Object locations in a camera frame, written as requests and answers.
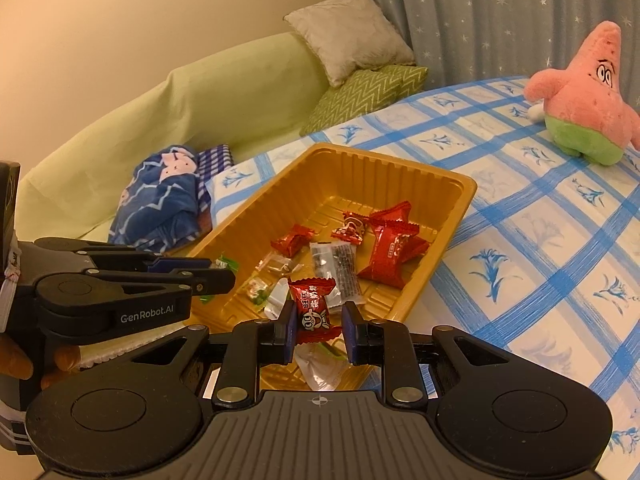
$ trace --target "gingham fabric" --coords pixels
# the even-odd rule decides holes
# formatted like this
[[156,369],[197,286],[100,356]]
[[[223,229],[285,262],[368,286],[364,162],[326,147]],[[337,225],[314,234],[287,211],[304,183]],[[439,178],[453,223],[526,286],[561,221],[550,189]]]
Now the gingham fabric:
[[231,168],[234,160],[226,144],[198,153],[198,210],[206,211],[211,205],[207,182],[226,168]]
[[526,81],[424,92],[246,160],[207,184],[212,222],[314,142],[471,176],[478,193],[407,325],[455,325],[590,387],[614,420],[598,471],[638,480],[640,155],[609,168],[566,156],[527,119]]

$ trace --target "red candy wrapper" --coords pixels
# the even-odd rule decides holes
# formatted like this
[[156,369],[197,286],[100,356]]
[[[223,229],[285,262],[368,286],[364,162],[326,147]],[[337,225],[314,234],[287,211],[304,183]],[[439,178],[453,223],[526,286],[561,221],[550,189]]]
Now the red candy wrapper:
[[399,220],[370,218],[376,235],[376,243],[369,260],[369,267],[362,269],[358,276],[366,280],[404,287],[400,274],[401,255],[409,240],[420,232],[418,224]]
[[340,335],[342,327],[331,326],[324,298],[334,287],[333,278],[289,282],[291,296],[298,307],[298,344],[329,341]]
[[345,242],[349,242],[353,245],[360,245],[364,236],[364,231],[367,228],[366,222],[361,215],[354,213],[344,212],[344,223],[342,227],[338,227],[331,231],[333,238],[339,238]]
[[304,245],[311,241],[315,234],[313,229],[295,224],[286,235],[271,242],[271,247],[287,258],[293,258]]
[[[383,209],[382,211],[376,211],[372,213],[370,218],[378,218],[381,220],[401,220],[403,222],[409,221],[409,212],[411,211],[411,203],[407,200],[399,203],[389,209]],[[430,243],[424,238],[415,236],[409,240],[404,251],[400,255],[400,263],[404,264],[411,258],[424,254],[429,248]]]

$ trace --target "sofa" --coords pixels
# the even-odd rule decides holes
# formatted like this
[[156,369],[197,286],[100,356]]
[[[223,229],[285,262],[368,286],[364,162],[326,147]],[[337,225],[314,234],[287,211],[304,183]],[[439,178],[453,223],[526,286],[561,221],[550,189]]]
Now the sofa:
[[293,33],[240,44],[186,66],[73,136],[21,179],[18,239],[104,241],[122,189],[146,156],[171,144],[228,144],[236,162],[283,145],[328,88]]

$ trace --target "plastic basket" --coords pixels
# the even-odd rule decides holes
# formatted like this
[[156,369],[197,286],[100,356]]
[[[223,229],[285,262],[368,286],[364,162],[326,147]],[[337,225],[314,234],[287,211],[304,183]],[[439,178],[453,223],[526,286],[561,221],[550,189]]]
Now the plastic basket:
[[[190,256],[212,259],[223,253],[239,263],[236,288],[206,304],[194,298],[192,312],[212,332],[229,332],[238,322],[260,317],[238,288],[271,250],[271,240],[298,223],[319,232],[318,241],[333,241],[330,232],[342,225],[343,211],[368,214],[409,200],[413,206],[410,221],[420,224],[420,236],[431,242],[428,252],[403,265],[406,285],[402,290],[360,280],[366,298],[360,311],[365,319],[402,322],[442,259],[476,188],[471,178],[452,171],[343,146],[315,144],[191,251]],[[356,252],[356,271],[368,264],[373,243],[373,234],[368,229]],[[313,275],[309,250],[303,251],[305,268],[293,279]],[[339,323],[339,316],[332,318],[334,321]],[[344,352],[343,339],[334,340],[332,345]],[[348,368],[338,388],[360,387],[369,372],[370,367]],[[295,362],[288,367],[262,368],[260,376],[263,388],[309,389]]]

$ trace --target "patrick star plush toy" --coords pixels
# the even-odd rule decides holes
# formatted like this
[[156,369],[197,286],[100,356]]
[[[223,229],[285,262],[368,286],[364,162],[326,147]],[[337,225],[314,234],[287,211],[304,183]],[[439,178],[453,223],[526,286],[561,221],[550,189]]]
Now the patrick star plush toy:
[[535,73],[527,100],[544,99],[546,129],[556,145],[604,166],[617,163],[629,141],[640,150],[640,117],[620,96],[620,27],[602,22],[566,70]]

